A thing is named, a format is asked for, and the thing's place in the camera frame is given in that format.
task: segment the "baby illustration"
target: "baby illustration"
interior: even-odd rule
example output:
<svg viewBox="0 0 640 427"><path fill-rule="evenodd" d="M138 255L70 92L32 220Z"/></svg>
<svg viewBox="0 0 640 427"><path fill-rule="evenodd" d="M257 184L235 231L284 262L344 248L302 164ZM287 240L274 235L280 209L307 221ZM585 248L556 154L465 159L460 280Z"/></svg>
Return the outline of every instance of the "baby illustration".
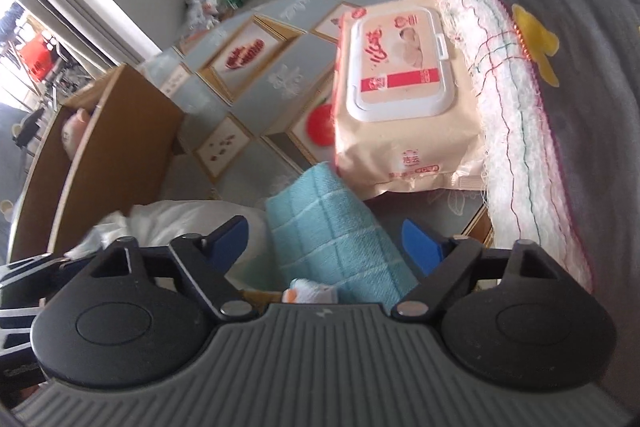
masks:
<svg viewBox="0 0 640 427"><path fill-rule="evenodd" d="M413 28L405 28L400 32L402 42L402 60L414 68L422 68L422 49L420 37Z"/></svg>

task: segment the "beige package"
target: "beige package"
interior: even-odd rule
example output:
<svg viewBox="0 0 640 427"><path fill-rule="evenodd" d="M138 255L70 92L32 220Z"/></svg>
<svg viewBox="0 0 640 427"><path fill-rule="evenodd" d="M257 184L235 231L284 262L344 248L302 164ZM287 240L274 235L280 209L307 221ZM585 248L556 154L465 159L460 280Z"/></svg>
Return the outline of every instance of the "beige package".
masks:
<svg viewBox="0 0 640 427"><path fill-rule="evenodd" d="M437 1L399 0L356 8L342 19L334 78L335 162L342 179L363 200L388 190L484 189L484 142L476 97L464 58L448 39L455 99L445 112L430 117L365 122L356 120L347 110L351 92L350 46L354 45L351 29L357 19L363 13L388 14L390 10L404 13L416 7L437 10Z"/></svg>

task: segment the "white plastic lid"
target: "white plastic lid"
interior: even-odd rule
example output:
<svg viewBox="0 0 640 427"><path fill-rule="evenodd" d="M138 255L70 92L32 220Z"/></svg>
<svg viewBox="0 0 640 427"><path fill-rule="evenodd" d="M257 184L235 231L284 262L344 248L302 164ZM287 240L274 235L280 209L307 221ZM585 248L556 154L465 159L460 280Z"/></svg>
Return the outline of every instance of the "white plastic lid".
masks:
<svg viewBox="0 0 640 427"><path fill-rule="evenodd" d="M436 116L455 83L440 16L426 7L366 14L351 28L347 110L373 122Z"/></svg>

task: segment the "silver screw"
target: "silver screw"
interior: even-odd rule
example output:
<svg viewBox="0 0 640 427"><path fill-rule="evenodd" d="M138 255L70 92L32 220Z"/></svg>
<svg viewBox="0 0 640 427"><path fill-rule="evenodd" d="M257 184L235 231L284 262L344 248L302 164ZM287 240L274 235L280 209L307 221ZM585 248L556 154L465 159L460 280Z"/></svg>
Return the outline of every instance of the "silver screw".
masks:
<svg viewBox="0 0 640 427"><path fill-rule="evenodd" d="M220 307L220 311L227 317L244 317L254 308L246 301L227 301Z"/></svg>
<svg viewBox="0 0 640 427"><path fill-rule="evenodd" d="M429 307L420 301L405 301L396 306L396 311L402 317L421 317L429 311Z"/></svg>

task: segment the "red stripe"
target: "red stripe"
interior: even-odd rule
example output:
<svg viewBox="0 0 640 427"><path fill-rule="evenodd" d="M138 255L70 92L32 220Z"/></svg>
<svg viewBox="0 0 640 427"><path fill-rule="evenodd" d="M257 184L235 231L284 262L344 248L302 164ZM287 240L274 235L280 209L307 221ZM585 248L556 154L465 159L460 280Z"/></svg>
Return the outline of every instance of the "red stripe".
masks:
<svg viewBox="0 0 640 427"><path fill-rule="evenodd" d="M363 78L360 81L360 91L376 91L379 89L391 89L392 87L415 86L417 84L431 84L440 81L440 71L438 68L430 70L409 71L404 73L393 73L386 76L386 85L376 87L379 82L374 76Z"/></svg>

